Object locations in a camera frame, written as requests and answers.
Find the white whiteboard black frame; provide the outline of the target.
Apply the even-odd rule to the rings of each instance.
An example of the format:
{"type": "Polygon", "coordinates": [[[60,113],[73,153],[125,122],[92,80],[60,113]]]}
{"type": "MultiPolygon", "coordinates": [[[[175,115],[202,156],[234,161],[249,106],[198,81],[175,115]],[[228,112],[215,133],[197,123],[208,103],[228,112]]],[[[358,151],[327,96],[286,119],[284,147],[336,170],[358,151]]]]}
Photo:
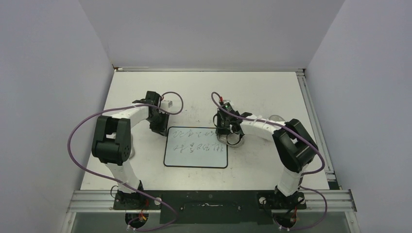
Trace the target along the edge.
{"type": "Polygon", "coordinates": [[[221,168],[228,166],[228,145],[211,127],[169,127],[163,164],[167,167],[221,168]]]}

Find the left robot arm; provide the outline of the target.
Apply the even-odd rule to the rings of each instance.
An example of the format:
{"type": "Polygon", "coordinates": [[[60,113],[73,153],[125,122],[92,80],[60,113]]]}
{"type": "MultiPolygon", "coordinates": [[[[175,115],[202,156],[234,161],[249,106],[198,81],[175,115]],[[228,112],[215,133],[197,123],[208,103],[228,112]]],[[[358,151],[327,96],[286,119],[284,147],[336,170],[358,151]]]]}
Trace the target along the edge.
{"type": "Polygon", "coordinates": [[[92,155],[105,164],[116,179],[116,199],[133,209],[141,208],[146,197],[142,193],[142,181],[130,164],[130,157],[135,152],[131,129],[147,121],[152,132],[165,136],[171,107],[171,100],[165,100],[157,92],[147,91],[146,97],[134,101],[130,108],[97,118],[92,155]]]}

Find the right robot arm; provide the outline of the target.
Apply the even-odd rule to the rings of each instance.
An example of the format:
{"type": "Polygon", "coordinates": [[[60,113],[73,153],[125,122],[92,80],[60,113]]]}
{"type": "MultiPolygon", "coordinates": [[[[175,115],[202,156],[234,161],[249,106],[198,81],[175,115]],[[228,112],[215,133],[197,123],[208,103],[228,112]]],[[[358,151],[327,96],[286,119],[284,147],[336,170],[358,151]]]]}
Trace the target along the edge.
{"type": "Polygon", "coordinates": [[[245,112],[235,111],[231,103],[220,101],[213,117],[217,139],[236,148],[244,143],[244,136],[256,136],[275,144],[284,166],[275,187],[275,202],[287,208],[294,202],[303,173],[316,155],[317,146],[305,127],[297,119],[273,121],[245,112]]]}

